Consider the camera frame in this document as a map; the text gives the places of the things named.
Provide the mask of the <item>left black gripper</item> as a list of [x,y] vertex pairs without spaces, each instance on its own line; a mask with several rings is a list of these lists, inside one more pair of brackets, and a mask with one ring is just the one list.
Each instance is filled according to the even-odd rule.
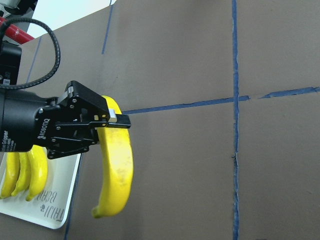
[[60,97],[43,98],[25,90],[0,92],[0,150],[28,152],[45,147],[49,159],[87,152],[99,142],[90,122],[109,120],[104,97],[70,81]]

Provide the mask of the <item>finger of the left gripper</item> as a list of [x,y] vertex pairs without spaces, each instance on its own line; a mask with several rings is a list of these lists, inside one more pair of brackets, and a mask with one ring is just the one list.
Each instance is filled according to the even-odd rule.
[[89,127],[129,129],[131,121],[128,115],[118,114],[114,109],[110,109],[107,113],[94,115],[93,121],[89,123]]

